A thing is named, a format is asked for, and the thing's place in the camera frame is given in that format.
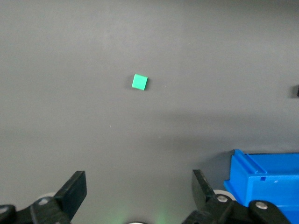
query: gray surface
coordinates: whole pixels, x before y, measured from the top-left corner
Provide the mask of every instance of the gray surface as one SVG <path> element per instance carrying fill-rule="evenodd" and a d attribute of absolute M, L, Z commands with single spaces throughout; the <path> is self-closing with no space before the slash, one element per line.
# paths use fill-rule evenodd
<path fill-rule="evenodd" d="M 1 204 L 85 170 L 73 223 L 179 224 L 192 169 L 298 151 L 296 1 L 1 1 L 0 49 Z"/>

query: silver bolt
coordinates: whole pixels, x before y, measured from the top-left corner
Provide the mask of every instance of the silver bolt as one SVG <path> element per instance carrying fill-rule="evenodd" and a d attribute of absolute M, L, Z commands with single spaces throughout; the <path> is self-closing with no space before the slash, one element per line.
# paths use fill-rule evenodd
<path fill-rule="evenodd" d="M 268 206 L 263 202 L 257 202 L 256 207 L 258 207 L 259 209 L 263 209 L 263 210 L 266 210 L 268 208 Z"/>
<path fill-rule="evenodd" d="M 46 198 L 43 198 L 42 200 L 40 200 L 40 202 L 38 203 L 38 205 L 42 206 L 46 203 L 48 203 L 49 201 Z"/>
<path fill-rule="evenodd" d="M 0 214 L 7 212 L 7 210 L 8 210 L 8 207 L 4 207 L 4 208 L 0 209 Z"/>
<path fill-rule="evenodd" d="M 218 199 L 218 201 L 223 202 L 223 203 L 228 201 L 228 199 L 225 196 L 222 196 L 222 195 L 219 195 L 217 197 L 217 199 Z"/>

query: screw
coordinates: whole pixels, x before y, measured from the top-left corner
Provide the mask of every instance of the screw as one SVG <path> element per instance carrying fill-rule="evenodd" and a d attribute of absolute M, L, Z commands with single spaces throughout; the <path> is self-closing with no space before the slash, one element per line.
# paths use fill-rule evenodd
<path fill-rule="evenodd" d="M 40 202 L 38 203 L 38 205 L 42 206 L 46 203 L 48 203 L 49 201 L 46 198 L 43 198 L 42 200 L 40 200 Z"/>
<path fill-rule="evenodd" d="M 219 195 L 217 197 L 217 199 L 218 199 L 218 201 L 223 202 L 223 203 L 228 201 L 228 199 L 225 196 L 222 196 L 222 195 Z"/>
<path fill-rule="evenodd" d="M 257 202 L 256 207 L 263 210 L 266 210 L 268 208 L 268 206 L 264 202 Z"/>
<path fill-rule="evenodd" d="M 4 207 L 4 208 L 0 209 L 0 214 L 7 212 L 7 210 L 8 210 L 8 207 Z"/>

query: blue plastic bin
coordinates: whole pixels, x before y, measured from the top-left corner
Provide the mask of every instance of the blue plastic bin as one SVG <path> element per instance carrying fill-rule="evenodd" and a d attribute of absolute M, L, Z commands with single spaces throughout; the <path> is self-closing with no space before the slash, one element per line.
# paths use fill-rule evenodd
<path fill-rule="evenodd" d="M 292 224 L 299 224 L 299 154 L 244 154 L 235 150 L 224 186 L 237 202 L 275 204 Z"/>

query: green block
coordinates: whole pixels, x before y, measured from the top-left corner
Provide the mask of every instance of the green block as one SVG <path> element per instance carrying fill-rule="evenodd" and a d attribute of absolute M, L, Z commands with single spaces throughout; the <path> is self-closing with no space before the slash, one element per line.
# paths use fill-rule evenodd
<path fill-rule="evenodd" d="M 147 77 L 135 74 L 132 87 L 135 89 L 144 90 L 147 81 L 148 81 Z"/>

